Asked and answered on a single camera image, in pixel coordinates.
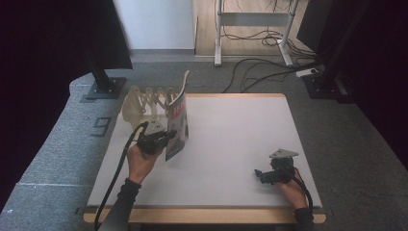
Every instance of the gray carpet floor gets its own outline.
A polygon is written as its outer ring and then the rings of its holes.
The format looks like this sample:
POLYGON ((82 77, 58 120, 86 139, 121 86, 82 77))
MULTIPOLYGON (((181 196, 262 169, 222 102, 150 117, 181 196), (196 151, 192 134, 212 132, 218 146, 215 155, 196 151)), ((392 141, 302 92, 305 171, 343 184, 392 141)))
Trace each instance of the gray carpet floor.
MULTIPOLYGON (((222 92, 235 63, 134 63, 134 70, 108 70, 126 77, 115 100, 81 103, 93 83, 85 75, 70 85, 71 96, 53 131, 26 170, 0 216, 0 230, 92 230, 83 221, 93 183, 129 88, 178 87, 191 71, 187 92, 222 92)), ((240 92, 244 71, 227 92, 240 92)), ((248 75, 281 71, 259 65, 248 75)), ((263 81, 249 92, 286 95, 298 135, 327 215, 317 230, 408 230, 408 172, 354 104, 312 100, 294 73, 283 82, 263 81)), ((141 230, 272 230, 250 225, 144 225, 141 230)))

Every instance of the magazine cover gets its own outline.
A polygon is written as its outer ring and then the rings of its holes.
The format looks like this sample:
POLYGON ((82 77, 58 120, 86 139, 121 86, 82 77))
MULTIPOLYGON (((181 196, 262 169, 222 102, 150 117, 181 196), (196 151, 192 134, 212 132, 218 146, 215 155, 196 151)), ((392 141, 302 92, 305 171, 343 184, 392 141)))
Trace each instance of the magazine cover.
POLYGON ((183 87, 178 95, 167 92, 167 131, 176 131, 176 135, 168 142, 166 149, 166 161, 170 160, 183 149, 189 138, 189 126, 187 123, 185 87, 189 77, 189 71, 184 74, 183 87))

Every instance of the person's left hand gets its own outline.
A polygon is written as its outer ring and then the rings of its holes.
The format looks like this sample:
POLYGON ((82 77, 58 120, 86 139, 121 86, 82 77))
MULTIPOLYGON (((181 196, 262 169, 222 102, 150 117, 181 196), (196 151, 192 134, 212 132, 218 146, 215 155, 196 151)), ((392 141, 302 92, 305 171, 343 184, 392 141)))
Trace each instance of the person's left hand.
POLYGON ((129 180, 141 185, 141 182, 150 173, 162 152, 163 150, 154 155, 148 155, 142 153, 136 144, 130 147, 127 152, 129 180))

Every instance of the wall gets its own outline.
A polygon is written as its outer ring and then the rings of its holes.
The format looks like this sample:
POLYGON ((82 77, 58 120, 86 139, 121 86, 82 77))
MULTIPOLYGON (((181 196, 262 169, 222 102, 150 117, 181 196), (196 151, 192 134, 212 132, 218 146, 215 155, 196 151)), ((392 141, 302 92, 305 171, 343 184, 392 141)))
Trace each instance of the wall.
POLYGON ((191 0, 114 0, 129 49, 193 49, 191 0))

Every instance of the person's right hand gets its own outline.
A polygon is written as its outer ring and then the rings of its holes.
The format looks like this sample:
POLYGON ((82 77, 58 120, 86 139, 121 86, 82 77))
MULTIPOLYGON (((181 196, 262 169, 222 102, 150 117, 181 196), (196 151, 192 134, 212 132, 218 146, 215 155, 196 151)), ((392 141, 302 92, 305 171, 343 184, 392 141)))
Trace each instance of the person's right hand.
MULTIPOLYGON (((294 177, 296 177, 300 182, 303 183, 297 168, 294 169, 294 177)), ((305 192, 300 188, 300 186, 291 180, 287 184, 285 183, 275 183, 285 195, 286 199, 293 205, 295 209, 307 208, 306 195, 305 192)))

